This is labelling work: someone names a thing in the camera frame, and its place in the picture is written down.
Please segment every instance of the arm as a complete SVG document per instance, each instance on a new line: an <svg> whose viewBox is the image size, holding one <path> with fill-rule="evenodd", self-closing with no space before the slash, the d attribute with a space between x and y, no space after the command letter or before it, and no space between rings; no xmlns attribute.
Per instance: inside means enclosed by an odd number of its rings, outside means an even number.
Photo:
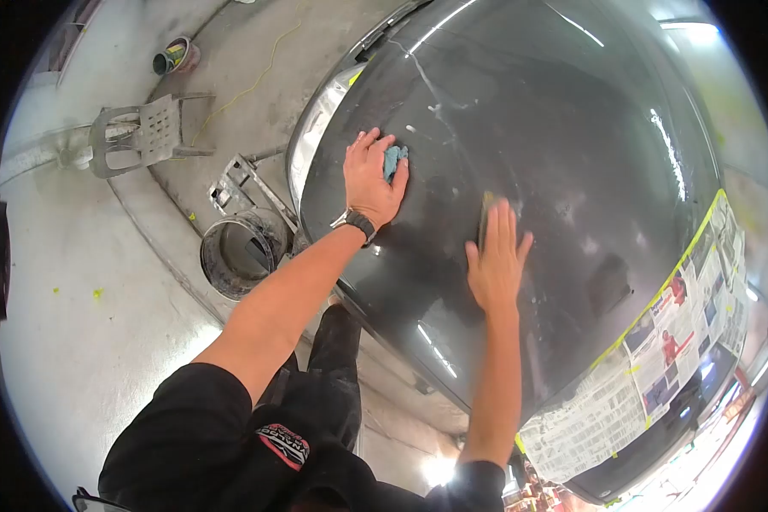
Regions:
<svg viewBox="0 0 768 512"><path fill-rule="evenodd" d="M518 247L515 223L514 211L502 199L489 210L482 254L474 242L468 241L466 246L469 286L486 314L486 351L459 464L488 460L505 466L518 431L521 352L517 300L532 234L524 233Z"/></svg>
<svg viewBox="0 0 768 512"><path fill-rule="evenodd" d="M409 174L404 158L392 185L384 180L384 151L396 138L376 141L378 136L378 128L358 134L344 164L347 205L367 216L376 231L396 216ZM364 241L360 229L343 225L308 247L247 294L193 362L226 369L258 400Z"/></svg>

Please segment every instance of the newspaper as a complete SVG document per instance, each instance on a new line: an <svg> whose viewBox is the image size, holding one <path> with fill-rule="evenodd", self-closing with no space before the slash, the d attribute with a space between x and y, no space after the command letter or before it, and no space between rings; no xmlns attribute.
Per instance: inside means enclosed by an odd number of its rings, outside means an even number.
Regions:
<svg viewBox="0 0 768 512"><path fill-rule="evenodd" d="M660 420L720 343L739 357L747 331L745 233L720 191L666 285L574 396L520 430L538 474L563 483L604 462Z"/></svg>
<svg viewBox="0 0 768 512"><path fill-rule="evenodd" d="M645 432L645 415L623 357L610 355L578 386L573 399L533 416L521 429L539 475L565 482L622 450Z"/></svg>

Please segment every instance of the black pants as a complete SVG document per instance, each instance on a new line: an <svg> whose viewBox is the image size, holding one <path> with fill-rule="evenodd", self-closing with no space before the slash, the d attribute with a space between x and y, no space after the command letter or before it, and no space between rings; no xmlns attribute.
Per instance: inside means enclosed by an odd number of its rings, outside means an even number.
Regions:
<svg viewBox="0 0 768 512"><path fill-rule="evenodd" d="M318 324L307 371L299 371L296 353L273 376L257 405L295 410L353 450L361 426L358 391L358 342L361 326L344 306L331 305Z"/></svg>

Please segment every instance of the car hood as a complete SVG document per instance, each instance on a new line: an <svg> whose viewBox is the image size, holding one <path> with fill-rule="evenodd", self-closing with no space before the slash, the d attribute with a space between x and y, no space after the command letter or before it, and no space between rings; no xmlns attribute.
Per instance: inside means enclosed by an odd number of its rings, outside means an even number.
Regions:
<svg viewBox="0 0 768 512"><path fill-rule="evenodd" d="M398 216L339 286L368 330L466 410L485 340L463 244L485 191L535 234L518 297L525 422L568 398L643 311L719 188L667 36L628 9L436 0L388 36L314 155L300 206L311 240L345 207L359 130L410 149Z"/></svg>

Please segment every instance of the black t-shirt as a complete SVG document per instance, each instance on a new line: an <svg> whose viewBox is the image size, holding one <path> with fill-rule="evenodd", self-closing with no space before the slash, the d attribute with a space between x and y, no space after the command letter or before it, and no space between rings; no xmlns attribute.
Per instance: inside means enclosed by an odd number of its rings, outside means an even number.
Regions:
<svg viewBox="0 0 768 512"><path fill-rule="evenodd" d="M166 378L111 447L100 495L151 510L503 510L503 470L460 465L426 498L378 482L363 460L294 411L253 402L212 364Z"/></svg>

